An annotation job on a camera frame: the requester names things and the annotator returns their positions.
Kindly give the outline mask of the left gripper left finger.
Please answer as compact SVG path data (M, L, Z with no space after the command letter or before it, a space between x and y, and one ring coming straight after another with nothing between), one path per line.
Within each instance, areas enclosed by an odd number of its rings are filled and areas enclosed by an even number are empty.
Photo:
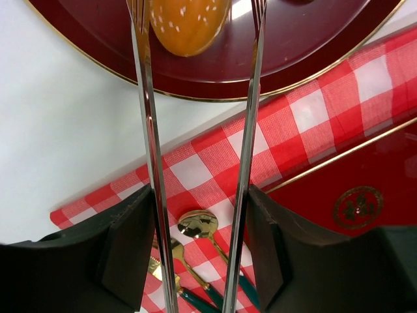
M1 311L137 312L154 231L144 186L39 241L1 245Z

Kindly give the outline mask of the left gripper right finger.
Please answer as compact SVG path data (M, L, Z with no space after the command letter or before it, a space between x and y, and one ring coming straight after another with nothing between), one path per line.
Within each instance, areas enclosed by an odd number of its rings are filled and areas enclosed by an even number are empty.
M262 312L415 312L416 228L349 237L248 192L246 226Z

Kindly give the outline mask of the metal tongs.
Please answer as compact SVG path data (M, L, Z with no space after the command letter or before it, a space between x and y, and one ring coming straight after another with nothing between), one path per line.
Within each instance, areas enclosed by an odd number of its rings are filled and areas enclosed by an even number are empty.
M132 45L136 64L139 103L143 124L146 156L151 187L156 200L156 236L162 259L162 282L165 305L168 312L178 312L175 295L173 255L170 252L170 232L167 217L167 198L165 194L162 156L154 101L152 81L150 33L150 1L127 1L131 19ZM229 248L227 279L225 284L223 312L234 312L237 301L237 287L240 277L240 261L248 204L248 189L252 166L253 144L259 98L261 91L261 68L265 37L266 1L252 1L255 27L253 43L252 74L249 81L246 105L246 118L240 155L237 194L233 215L233 228Z

